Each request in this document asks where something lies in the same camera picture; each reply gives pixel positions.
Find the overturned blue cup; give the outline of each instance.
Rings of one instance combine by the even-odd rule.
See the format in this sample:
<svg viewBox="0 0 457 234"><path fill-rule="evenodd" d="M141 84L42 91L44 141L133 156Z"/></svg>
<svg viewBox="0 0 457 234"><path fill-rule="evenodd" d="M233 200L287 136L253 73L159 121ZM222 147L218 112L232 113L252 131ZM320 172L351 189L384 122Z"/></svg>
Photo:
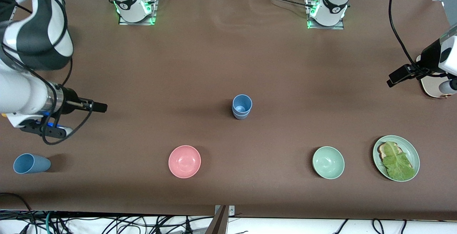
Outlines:
<svg viewBox="0 0 457 234"><path fill-rule="evenodd" d="M245 94L237 95L232 102L232 112L238 120L244 120L251 112L252 100Z"/></svg>
<svg viewBox="0 0 457 234"><path fill-rule="evenodd" d="M13 164L13 169L17 174L44 172L50 167L49 159L36 154L21 154Z"/></svg>

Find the bread slice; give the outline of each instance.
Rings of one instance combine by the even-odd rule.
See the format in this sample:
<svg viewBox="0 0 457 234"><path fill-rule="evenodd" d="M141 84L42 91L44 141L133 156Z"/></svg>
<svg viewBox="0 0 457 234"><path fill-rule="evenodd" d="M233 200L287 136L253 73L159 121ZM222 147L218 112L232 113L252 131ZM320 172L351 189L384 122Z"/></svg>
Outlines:
<svg viewBox="0 0 457 234"><path fill-rule="evenodd" d="M395 145L395 148L397 149L398 153L402 153L403 150L401 148L398 147L398 144L397 143L393 143ZM381 157L381 160L384 160L384 158L386 157L386 153L384 152L384 146L386 146L386 143L383 143L382 145L379 146L379 148L377 149L377 151L379 152L379 156Z"/></svg>

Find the food on plate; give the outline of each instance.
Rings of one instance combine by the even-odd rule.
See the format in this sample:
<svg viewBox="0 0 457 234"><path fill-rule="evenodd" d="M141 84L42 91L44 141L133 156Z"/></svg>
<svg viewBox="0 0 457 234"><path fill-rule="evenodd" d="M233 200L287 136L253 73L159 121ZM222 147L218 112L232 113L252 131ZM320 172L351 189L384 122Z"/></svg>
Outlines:
<svg viewBox="0 0 457 234"><path fill-rule="evenodd" d="M379 146L378 151L389 177L394 180L409 180L414 177L416 171L397 143L387 141Z"/></svg>

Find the white floor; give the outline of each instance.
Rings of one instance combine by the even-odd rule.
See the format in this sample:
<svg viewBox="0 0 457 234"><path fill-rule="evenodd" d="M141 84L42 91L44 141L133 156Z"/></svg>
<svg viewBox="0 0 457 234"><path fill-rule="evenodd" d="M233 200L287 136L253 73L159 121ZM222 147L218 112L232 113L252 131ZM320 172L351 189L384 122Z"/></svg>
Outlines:
<svg viewBox="0 0 457 234"><path fill-rule="evenodd" d="M146 217L148 224L154 224L155 217ZM184 216L176 216L167 224L181 224L186 221ZM192 229L206 228L211 219L203 219L193 221ZM93 221L72 220L69 221L67 227L72 234L101 234L103 229L111 222L108 219L98 219ZM328 220L328 219L273 219L273 218L230 218L227 228L227 234L333 234L335 233L343 220ZM26 225L23 221L5 220L0 221L0 234L17 234ZM385 234L399 234L403 226L403 221L383 220ZM165 234L171 228L161 228L161 232ZM180 233L184 228L178 228L172 234ZM146 229L142 228L141 233L146 233ZM42 229L39 229L40 234L46 234ZM35 233L35 229L31 226L28 229L28 234ZM124 234L138 234L138 228L127 228ZM376 234L372 228L370 220L349 220L344 226L341 234ZM437 221L408 221L404 234L457 234L457 223L454 222L437 222Z"/></svg>

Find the bowl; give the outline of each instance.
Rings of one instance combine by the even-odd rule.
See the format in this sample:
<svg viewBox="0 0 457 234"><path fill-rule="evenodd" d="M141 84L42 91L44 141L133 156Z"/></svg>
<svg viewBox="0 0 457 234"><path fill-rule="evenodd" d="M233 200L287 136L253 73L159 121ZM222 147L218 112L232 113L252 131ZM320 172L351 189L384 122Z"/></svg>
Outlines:
<svg viewBox="0 0 457 234"><path fill-rule="evenodd" d="M181 179L195 175L200 169L200 164L200 153L193 146L178 146L168 158L171 173Z"/></svg>
<svg viewBox="0 0 457 234"><path fill-rule="evenodd" d="M313 168L321 177L333 180L344 171L343 155L331 146L322 146L313 156Z"/></svg>
<svg viewBox="0 0 457 234"><path fill-rule="evenodd" d="M379 154L379 151L377 150L382 143L385 143L387 141L392 141L398 144L398 147L403 150L403 152L406 154L406 158L410 161L411 165L413 166L414 171L416 172L414 176L411 179L408 180L394 180L389 175L387 174L387 169L384 167L384 164L382 163L381 156ZM389 180L397 181L397 182L405 182L405 181L410 181L414 177L416 177L417 173L419 172L419 167L421 165L421 161L419 161L419 155L416 151L416 148L406 139L402 138L401 136L395 136L395 135L388 135L388 136L383 136L382 138L378 139L376 143L374 144L373 147L373 161L376 166L376 168L384 175L387 177Z"/></svg>

